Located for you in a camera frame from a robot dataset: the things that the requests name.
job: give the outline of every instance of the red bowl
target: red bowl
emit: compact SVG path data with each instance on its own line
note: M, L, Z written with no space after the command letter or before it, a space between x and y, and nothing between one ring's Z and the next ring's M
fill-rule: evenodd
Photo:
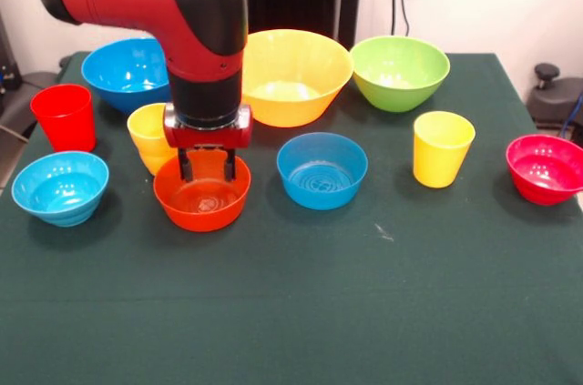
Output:
M560 137L525 135L506 149L518 192L542 206L556 205L583 190L583 148Z
M211 232L235 221L245 206L251 172L235 157L236 178L225 181L227 153L197 150L188 153L194 180L180 179L179 160L166 162L154 177L154 194L168 217L181 228Z

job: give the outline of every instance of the green bowl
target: green bowl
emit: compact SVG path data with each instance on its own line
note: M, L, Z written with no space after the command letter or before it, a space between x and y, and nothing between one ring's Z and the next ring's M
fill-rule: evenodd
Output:
M444 52L412 37L371 37L350 53L356 85L369 103L388 112L421 105L449 74Z

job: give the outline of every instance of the orange bowl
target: orange bowl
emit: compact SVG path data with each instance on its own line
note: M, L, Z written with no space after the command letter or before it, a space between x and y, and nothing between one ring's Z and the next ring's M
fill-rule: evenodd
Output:
M249 35L243 102L259 122L303 126L318 119L353 75L353 59L333 39L303 30Z
M236 178L227 182L221 150L188 153L192 182L180 179L178 156L166 162L154 177L154 194L174 224L193 232L211 232L232 223L245 206L251 173L235 158Z

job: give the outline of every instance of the pink bowl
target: pink bowl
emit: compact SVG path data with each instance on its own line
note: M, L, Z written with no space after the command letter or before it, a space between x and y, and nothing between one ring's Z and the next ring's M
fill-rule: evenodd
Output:
M518 192L542 206L556 205L583 190L583 148L560 137L525 135L506 149Z

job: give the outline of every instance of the black knob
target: black knob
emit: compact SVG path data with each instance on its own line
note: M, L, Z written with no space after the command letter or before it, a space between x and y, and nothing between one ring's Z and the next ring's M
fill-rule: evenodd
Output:
M535 73L538 77L538 89L547 89L553 78L558 77L560 71L553 64L538 64L535 66Z
M550 82L553 78L558 77L560 71L558 70L558 67L553 64L538 64L535 66L535 73L537 73L537 77L540 80Z

